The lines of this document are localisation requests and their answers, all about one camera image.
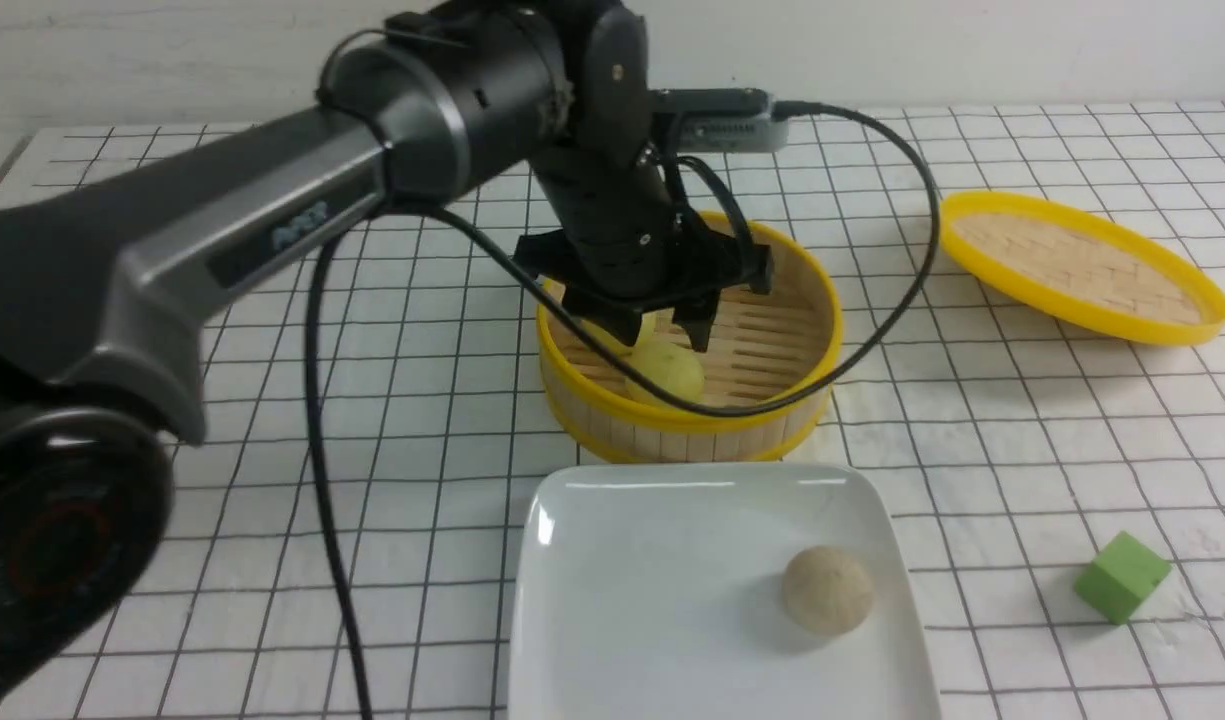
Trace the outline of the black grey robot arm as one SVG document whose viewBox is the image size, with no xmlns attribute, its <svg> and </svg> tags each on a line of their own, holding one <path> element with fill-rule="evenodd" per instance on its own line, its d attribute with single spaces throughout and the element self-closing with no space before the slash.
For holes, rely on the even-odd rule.
<svg viewBox="0 0 1225 720">
<path fill-rule="evenodd" d="M 560 228 L 514 260 L 617 340 L 670 310 L 703 350 L 723 290 L 768 293 L 769 250 L 653 168 L 684 105 L 647 69 L 620 1 L 447 1 L 334 51 L 309 109 L 0 209 L 0 700 L 156 555 L 159 436 L 205 440 L 206 322 L 356 224 L 432 217 L 526 163 Z"/>
</svg>

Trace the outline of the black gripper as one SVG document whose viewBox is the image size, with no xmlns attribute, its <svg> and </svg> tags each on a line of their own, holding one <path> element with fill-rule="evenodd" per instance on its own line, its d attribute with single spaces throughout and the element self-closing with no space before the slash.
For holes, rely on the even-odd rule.
<svg viewBox="0 0 1225 720">
<path fill-rule="evenodd" d="M 772 291 L 769 246 L 673 201 L 653 165 L 616 167 L 586 149 L 545 149 L 529 165 L 560 227 L 519 238 L 513 260 L 566 288 L 566 313 L 626 345 L 641 315 L 673 313 L 691 350 L 703 354 L 723 291 Z"/>
</svg>

